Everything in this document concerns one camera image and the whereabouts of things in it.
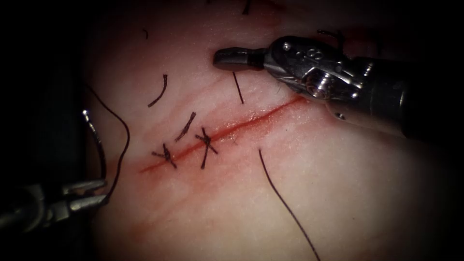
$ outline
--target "screw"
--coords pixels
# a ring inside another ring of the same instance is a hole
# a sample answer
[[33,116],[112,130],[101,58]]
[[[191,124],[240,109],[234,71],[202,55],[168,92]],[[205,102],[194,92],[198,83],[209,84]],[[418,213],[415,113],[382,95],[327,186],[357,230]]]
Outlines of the screw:
[[282,49],[284,49],[284,51],[288,51],[290,50],[291,48],[291,45],[289,43],[284,43],[284,45],[282,46]]

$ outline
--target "skin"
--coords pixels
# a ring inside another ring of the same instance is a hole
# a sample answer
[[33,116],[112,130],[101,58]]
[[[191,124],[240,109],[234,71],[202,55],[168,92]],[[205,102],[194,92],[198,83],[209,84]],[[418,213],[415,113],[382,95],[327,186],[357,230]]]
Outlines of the skin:
[[[244,4],[115,7],[89,32],[83,76],[131,132],[118,185],[94,221],[100,256],[316,260],[272,190],[259,149],[321,260],[429,255],[447,200],[447,181],[438,175],[444,163],[432,148],[337,121],[323,104],[302,99],[265,71],[237,73],[241,104],[232,73],[212,65],[218,49],[268,47],[285,35],[336,46],[317,29],[340,29],[350,56],[411,60],[420,55],[411,48],[413,37],[394,29],[388,8],[252,1],[244,16]],[[372,28],[383,39],[380,56]],[[166,91],[148,108],[161,93],[163,74]],[[113,180],[125,130],[91,95],[86,101]],[[175,142],[192,111],[188,133]],[[204,170],[205,144],[195,138],[203,136],[201,127],[218,151],[208,151]],[[151,155],[162,154],[163,143],[177,169]],[[89,165],[98,169],[96,161]]]

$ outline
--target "cut suture end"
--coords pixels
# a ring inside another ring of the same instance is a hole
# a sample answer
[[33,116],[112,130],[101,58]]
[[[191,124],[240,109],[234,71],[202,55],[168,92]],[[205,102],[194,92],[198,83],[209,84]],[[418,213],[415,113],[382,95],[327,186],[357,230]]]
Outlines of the cut suture end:
[[246,0],[245,8],[243,9],[242,15],[248,15],[250,10],[251,0]]
[[243,104],[242,92],[240,91],[240,87],[239,87],[238,82],[237,82],[237,76],[235,75],[235,72],[232,72],[232,75],[233,75],[233,79],[235,80],[235,85],[237,86],[238,95],[240,96],[240,101]]
[[180,132],[179,136],[175,139],[175,142],[178,142],[182,137],[184,137],[185,134],[187,134],[190,128],[190,124],[192,123],[196,115],[197,115],[196,112],[192,112],[192,114],[190,115],[190,119],[188,120],[187,124],[182,129],[182,131]]
[[143,31],[145,32],[145,40],[148,40],[148,31],[146,29],[143,29]]
[[308,234],[306,233],[305,229],[303,228],[303,226],[300,224],[299,220],[296,218],[295,214],[293,213],[293,211],[290,209],[290,207],[287,205],[287,203],[285,202],[284,198],[280,195],[280,193],[277,191],[276,187],[274,186],[274,184],[272,183],[272,180],[271,180],[271,177],[269,176],[269,173],[267,172],[267,169],[266,169],[266,164],[264,164],[264,159],[262,158],[262,153],[261,153],[261,149],[258,149],[258,153],[260,155],[260,160],[261,160],[261,164],[262,164],[262,168],[264,169],[264,173],[266,174],[266,177],[267,177],[267,180],[269,181],[269,184],[271,185],[274,193],[277,195],[277,197],[279,197],[280,201],[283,203],[283,205],[286,207],[286,209],[288,210],[288,212],[290,213],[290,215],[292,216],[293,220],[295,221],[295,223],[298,225],[298,227],[300,228],[300,231],[303,233],[304,237],[306,238],[306,241],[308,242],[309,246],[311,247],[311,249],[313,250],[313,253],[314,255],[316,256],[316,259],[318,261],[320,261],[320,258],[319,258],[319,255],[318,253],[316,252],[316,248],[313,246],[313,243],[311,242],[311,240],[309,239],[309,236]]
[[161,97],[163,96],[163,93],[165,92],[166,87],[168,85],[168,75],[167,74],[163,74],[163,80],[164,80],[163,90],[161,91],[161,94],[154,101],[150,102],[150,104],[148,105],[149,108],[151,106],[155,105],[155,103],[157,103],[161,99]]

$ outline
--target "black suture thread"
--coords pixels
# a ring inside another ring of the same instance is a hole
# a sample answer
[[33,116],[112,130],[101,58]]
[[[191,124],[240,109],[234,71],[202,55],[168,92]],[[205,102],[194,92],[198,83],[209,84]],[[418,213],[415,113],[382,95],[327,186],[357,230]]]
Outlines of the black suture thread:
[[167,162],[169,162],[175,169],[177,169],[177,165],[173,162],[173,160],[171,159],[171,153],[169,152],[168,148],[166,147],[166,144],[163,143],[163,150],[164,150],[164,154],[161,154],[161,153],[156,153],[154,151],[151,152],[151,155],[153,156],[157,156],[157,157],[160,157],[160,158],[164,158]]
[[120,122],[121,124],[124,126],[124,129],[126,130],[126,134],[127,134],[127,140],[126,140],[126,144],[124,145],[124,149],[122,150],[121,152],[121,155],[119,156],[119,159],[117,161],[117,168],[116,168],[116,175],[115,175],[115,180],[113,182],[113,185],[111,186],[110,188],[110,191],[108,192],[108,194],[106,194],[106,197],[105,197],[105,203],[109,203],[110,201],[110,197],[111,195],[113,194],[113,192],[115,191],[115,188],[116,188],[116,184],[117,184],[117,181],[119,179],[119,175],[121,173],[121,166],[122,166],[122,160],[124,158],[124,155],[126,154],[126,151],[127,149],[129,148],[129,143],[131,141],[131,133],[129,131],[129,127],[127,126],[126,122],[121,119],[121,117],[119,117],[115,112],[113,112],[110,108],[108,108],[108,106],[106,106],[106,104],[100,99],[100,97],[95,93],[95,91],[92,89],[92,87],[90,87],[90,85],[84,83],[84,86],[87,87],[87,89],[95,96],[95,98],[97,98],[97,100],[99,101],[99,103],[109,112],[111,113],[114,117],[116,117]]
[[240,100],[242,101],[242,104],[243,104],[242,92],[240,91],[240,87],[238,86],[237,76],[235,76],[235,72],[232,72],[232,74],[235,80],[235,85],[237,85],[238,95],[240,95]]
[[175,139],[175,142],[178,142],[182,137],[184,137],[185,134],[189,131],[190,124],[192,123],[193,119],[195,118],[197,114],[195,112],[192,112],[190,115],[190,119],[188,120],[187,124],[185,125],[184,129],[180,133],[180,135]]
[[218,152],[213,148],[213,146],[211,146],[211,138],[208,135],[206,135],[206,132],[203,127],[202,127],[202,132],[203,132],[203,137],[195,134],[195,138],[203,141],[204,144],[206,145],[205,151],[204,151],[203,162],[202,162],[202,170],[204,170],[204,166],[206,163],[206,156],[208,155],[208,149],[211,149],[216,154],[218,154]]
[[243,9],[243,12],[242,14],[243,15],[248,15],[249,14],[249,10],[250,10],[250,4],[251,4],[251,0],[246,0],[246,4],[245,4],[245,8]]
[[145,40],[148,40],[148,31],[146,29],[143,29],[143,31],[145,32]]
[[155,105],[155,103],[161,99],[161,97],[163,96],[163,93],[164,91],[166,90],[166,86],[168,85],[168,75],[167,74],[163,74],[163,79],[164,79],[164,86],[163,86],[163,91],[161,91],[161,94],[158,96],[158,98],[156,98],[154,101],[152,101],[148,107],[150,108],[151,106]]
[[206,138],[203,138],[201,136],[198,136],[198,135],[195,135],[195,138],[203,141],[205,144],[207,144],[208,148],[210,148],[215,154],[218,153],[218,151],[216,149],[213,148],[213,146],[211,146],[211,139],[207,136],[207,139]]
[[100,178],[106,179],[106,156],[105,156],[105,150],[103,149],[102,141],[100,140],[100,137],[98,136],[97,130],[93,126],[92,121],[90,120],[90,116],[87,115],[87,125],[88,128],[90,129],[90,132],[92,133],[93,141],[95,145],[97,146],[97,152],[98,156],[100,158]]
[[337,30],[337,34],[335,34],[329,31],[318,29],[318,34],[324,34],[324,35],[328,35],[330,37],[335,38],[337,40],[338,50],[343,53],[343,47],[345,45],[345,37],[343,36],[340,30]]
[[208,146],[205,147],[204,150],[204,157],[203,157],[203,162],[202,162],[202,170],[204,170],[204,165],[206,164],[206,156],[208,155]]
[[262,159],[262,154],[261,154],[261,150],[259,149],[258,150],[259,153],[260,153],[260,159],[261,159],[261,164],[262,164],[262,167],[264,169],[264,172],[266,173],[266,177],[267,177],[267,180],[269,181],[269,184],[271,185],[272,189],[274,190],[274,192],[276,193],[276,195],[279,197],[280,201],[284,204],[284,206],[287,208],[287,210],[289,211],[290,215],[293,217],[293,219],[295,220],[296,224],[298,225],[298,227],[300,228],[301,232],[303,233],[304,237],[306,238],[306,240],[308,241],[309,245],[311,246],[311,249],[313,249],[313,252],[314,252],[314,255],[316,256],[316,259],[318,261],[320,261],[320,258],[319,258],[319,255],[318,253],[316,252],[316,249],[314,248],[313,246],[313,243],[311,243],[311,240],[309,239],[309,236],[308,234],[306,233],[306,231],[304,230],[304,228],[301,226],[300,222],[298,221],[298,219],[296,218],[295,214],[292,212],[292,210],[290,209],[290,207],[287,205],[287,203],[285,202],[285,200],[282,198],[282,196],[279,194],[279,192],[277,191],[277,189],[275,188],[274,184],[272,183],[272,180],[267,172],[267,169],[266,169],[266,165],[264,164],[264,160]]

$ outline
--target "dark background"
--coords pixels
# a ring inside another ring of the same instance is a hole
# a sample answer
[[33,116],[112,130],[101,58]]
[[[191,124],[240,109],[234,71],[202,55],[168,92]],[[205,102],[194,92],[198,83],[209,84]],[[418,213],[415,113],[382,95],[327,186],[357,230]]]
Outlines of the dark background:
[[[3,9],[3,90],[6,92],[2,96],[2,121],[6,157],[2,188],[84,178],[86,128],[81,117],[84,92],[80,79],[82,48],[86,33],[99,15],[117,4],[116,1],[40,2]],[[454,93],[460,87],[459,74],[454,74],[450,60],[455,60],[455,54],[460,50],[460,31],[454,30],[450,26],[455,24],[454,21],[447,19],[459,16],[452,15],[452,8],[444,4],[429,8],[422,5],[402,1],[395,6],[402,17],[409,16],[410,22],[425,34],[423,44],[418,48],[430,50],[430,57],[425,58],[430,61],[430,66],[445,68],[456,76],[432,75],[437,79],[443,77],[443,82],[454,83],[451,89]],[[438,108],[444,102],[453,101],[448,91],[432,93],[431,106]],[[446,128],[456,130],[460,128],[461,116],[459,111],[454,113],[457,122],[450,122]],[[460,169],[462,141],[458,136],[455,140],[444,155],[450,159],[450,168]],[[442,233],[436,236],[436,249],[430,250],[436,255],[431,256],[431,260],[462,256],[459,253],[462,219],[458,214],[458,208],[462,207],[459,191],[462,179],[450,179],[455,185],[449,191],[454,201],[448,207],[447,219],[442,221]],[[60,222],[49,229],[20,237],[0,238],[5,240],[2,248],[6,253],[14,253],[14,258],[97,258],[86,217]]]

